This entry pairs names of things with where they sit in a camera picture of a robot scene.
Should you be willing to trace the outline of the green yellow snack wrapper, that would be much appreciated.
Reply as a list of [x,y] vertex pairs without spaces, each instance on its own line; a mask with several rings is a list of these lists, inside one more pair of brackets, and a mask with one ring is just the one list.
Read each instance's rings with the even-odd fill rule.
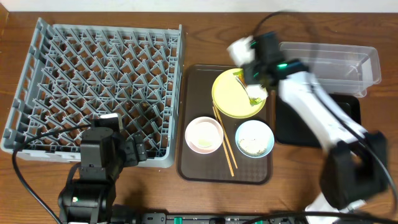
[[248,85],[244,82],[243,71],[238,70],[237,72],[233,72],[235,79],[240,83],[246,92],[249,103],[251,106],[258,105],[266,98],[264,96],[264,89],[260,85]]

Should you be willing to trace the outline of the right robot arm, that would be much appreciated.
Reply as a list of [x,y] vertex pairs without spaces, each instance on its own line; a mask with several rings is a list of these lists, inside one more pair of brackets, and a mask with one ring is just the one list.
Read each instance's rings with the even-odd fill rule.
[[273,32],[239,39],[228,48],[243,70],[249,93],[276,87],[316,136],[327,157],[321,193],[306,209],[308,223],[334,223],[373,196],[396,187],[387,170],[387,141],[349,117],[319,84],[307,64],[287,59]]

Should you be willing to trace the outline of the white napkin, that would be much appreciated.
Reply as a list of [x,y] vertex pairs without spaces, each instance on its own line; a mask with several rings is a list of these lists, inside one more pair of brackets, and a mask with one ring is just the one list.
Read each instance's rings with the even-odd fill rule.
[[257,79],[259,72],[256,67],[256,54],[253,48],[256,41],[253,36],[245,37],[233,42],[228,48],[229,56],[239,70],[243,71],[244,82],[248,85],[260,85],[264,89],[264,96],[267,98],[267,90]]

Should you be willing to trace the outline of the light blue bowl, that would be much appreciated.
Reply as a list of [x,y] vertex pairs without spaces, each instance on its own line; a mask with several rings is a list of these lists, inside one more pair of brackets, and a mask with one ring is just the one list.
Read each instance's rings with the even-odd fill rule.
[[275,138],[266,123],[249,120],[237,128],[235,143],[245,156],[258,159],[266,157],[272,152]]

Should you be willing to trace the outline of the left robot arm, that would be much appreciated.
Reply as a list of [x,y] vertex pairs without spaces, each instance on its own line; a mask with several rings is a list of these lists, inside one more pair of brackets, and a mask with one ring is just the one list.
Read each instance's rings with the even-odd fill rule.
[[75,164],[58,196],[62,223],[140,223],[141,216],[114,204],[116,181],[125,167],[147,160],[141,135],[127,140],[118,113],[104,114],[83,131],[81,161]]

